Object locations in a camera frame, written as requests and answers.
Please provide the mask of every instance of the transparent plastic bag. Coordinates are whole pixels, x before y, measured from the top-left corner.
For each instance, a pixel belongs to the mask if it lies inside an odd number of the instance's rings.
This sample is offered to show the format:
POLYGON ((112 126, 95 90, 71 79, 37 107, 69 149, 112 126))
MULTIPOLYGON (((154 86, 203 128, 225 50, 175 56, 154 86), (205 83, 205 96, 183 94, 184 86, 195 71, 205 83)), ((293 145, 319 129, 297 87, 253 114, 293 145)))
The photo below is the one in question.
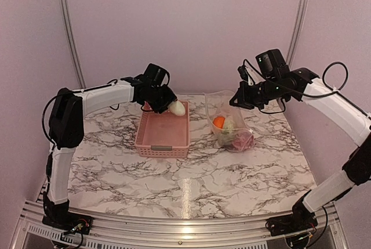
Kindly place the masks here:
POLYGON ((230 106, 229 101, 233 96, 231 91, 205 94, 205 109, 218 144, 228 151, 239 152, 253 148, 254 136, 245 124, 240 109, 230 106), (214 125, 214 119, 217 117, 225 118, 223 128, 214 125))

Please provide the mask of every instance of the wall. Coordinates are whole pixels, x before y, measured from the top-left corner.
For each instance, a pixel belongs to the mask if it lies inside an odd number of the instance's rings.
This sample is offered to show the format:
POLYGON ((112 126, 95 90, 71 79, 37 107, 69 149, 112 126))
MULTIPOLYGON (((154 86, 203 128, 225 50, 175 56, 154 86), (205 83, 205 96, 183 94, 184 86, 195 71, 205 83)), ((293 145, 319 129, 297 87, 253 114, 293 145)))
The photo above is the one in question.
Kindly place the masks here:
POLYGON ((236 89, 245 57, 288 50, 299 0, 68 0, 88 86, 167 68, 178 92, 236 89))
MULTIPOLYGON (((342 91, 371 111, 371 0, 310 0, 293 68, 308 67, 322 74, 334 61, 350 71, 342 91)), ((329 81, 340 86, 344 72, 331 71, 329 81)), ((322 114, 290 102, 286 116, 318 183, 341 168, 355 149, 350 138, 322 114)), ((371 248, 371 183, 355 187, 336 203, 350 249, 371 248)))
POLYGON ((0 0, 0 240, 8 248, 25 199, 41 187, 46 102, 77 87, 59 0, 0 0))

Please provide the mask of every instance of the orange fruit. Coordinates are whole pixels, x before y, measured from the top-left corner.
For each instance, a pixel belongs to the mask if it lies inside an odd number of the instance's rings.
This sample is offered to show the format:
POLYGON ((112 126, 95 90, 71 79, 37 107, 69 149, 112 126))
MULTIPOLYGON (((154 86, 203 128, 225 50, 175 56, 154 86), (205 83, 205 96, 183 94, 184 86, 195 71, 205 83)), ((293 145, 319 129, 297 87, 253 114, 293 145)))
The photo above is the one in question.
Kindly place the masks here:
POLYGON ((225 117, 216 117, 214 118, 213 123, 216 127, 223 129, 224 121, 225 121, 225 117))

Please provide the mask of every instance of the vertical metal strip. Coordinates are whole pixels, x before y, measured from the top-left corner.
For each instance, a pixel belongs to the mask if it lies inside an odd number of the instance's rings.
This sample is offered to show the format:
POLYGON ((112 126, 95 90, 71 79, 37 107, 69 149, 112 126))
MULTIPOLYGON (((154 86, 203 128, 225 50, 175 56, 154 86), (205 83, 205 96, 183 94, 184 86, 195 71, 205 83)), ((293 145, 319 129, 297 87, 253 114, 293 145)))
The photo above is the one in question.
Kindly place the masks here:
POLYGON ((77 49, 76 49, 74 35, 72 33, 72 25, 71 25, 70 13, 68 10, 68 2, 67 0, 60 0, 60 4, 61 4, 63 20, 64 20, 64 28, 67 34, 68 46, 70 47, 72 62, 74 64, 77 81, 79 83, 80 88, 86 88, 85 80, 83 78, 83 74, 81 70, 80 60, 79 60, 77 49))
POLYGON ((308 7, 308 0, 299 0, 299 5, 298 5, 298 8, 297 8, 297 14, 296 14, 295 27, 294 27, 294 31, 293 31, 293 34, 292 34, 292 37, 291 37, 288 56, 286 58, 286 62, 290 67, 293 63, 297 43, 299 41, 299 36, 300 36, 300 33, 303 29, 305 14, 307 12, 307 7, 308 7))

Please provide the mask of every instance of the white marble pattern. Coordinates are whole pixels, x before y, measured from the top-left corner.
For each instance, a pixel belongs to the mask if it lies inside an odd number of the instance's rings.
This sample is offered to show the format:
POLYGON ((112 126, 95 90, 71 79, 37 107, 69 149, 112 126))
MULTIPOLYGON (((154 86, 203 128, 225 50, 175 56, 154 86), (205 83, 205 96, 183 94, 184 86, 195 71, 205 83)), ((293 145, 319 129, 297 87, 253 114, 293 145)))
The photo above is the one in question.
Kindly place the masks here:
MULTIPOLYGON (((134 148, 137 104, 97 111, 85 119, 85 138, 70 172, 70 205, 157 218, 223 218, 289 210, 315 186, 283 114, 242 110, 256 145, 243 153, 216 146, 202 95, 190 103, 191 147, 186 159, 142 158, 134 148)), ((267 111, 279 110, 276 102, 267 111)))

